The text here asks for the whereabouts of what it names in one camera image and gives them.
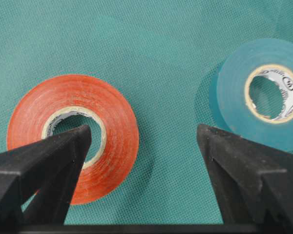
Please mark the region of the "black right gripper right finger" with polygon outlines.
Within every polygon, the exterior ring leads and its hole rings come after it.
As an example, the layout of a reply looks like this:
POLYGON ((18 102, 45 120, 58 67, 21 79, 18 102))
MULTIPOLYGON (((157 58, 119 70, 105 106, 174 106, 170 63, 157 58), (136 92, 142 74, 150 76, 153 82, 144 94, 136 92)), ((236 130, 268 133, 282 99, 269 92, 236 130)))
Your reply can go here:
POLYGON ((205 124, 196 138, 225 224, 293 229, 293 154, 205 124))

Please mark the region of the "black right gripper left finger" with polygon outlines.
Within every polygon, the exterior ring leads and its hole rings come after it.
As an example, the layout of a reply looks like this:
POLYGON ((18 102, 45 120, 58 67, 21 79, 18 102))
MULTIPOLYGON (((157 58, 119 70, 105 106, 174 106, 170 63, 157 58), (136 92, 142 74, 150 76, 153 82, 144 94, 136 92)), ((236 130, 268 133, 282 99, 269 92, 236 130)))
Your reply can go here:
POLYGON ((90 145, 82 125, 0 153, 0 227, 63 224, 90 145))

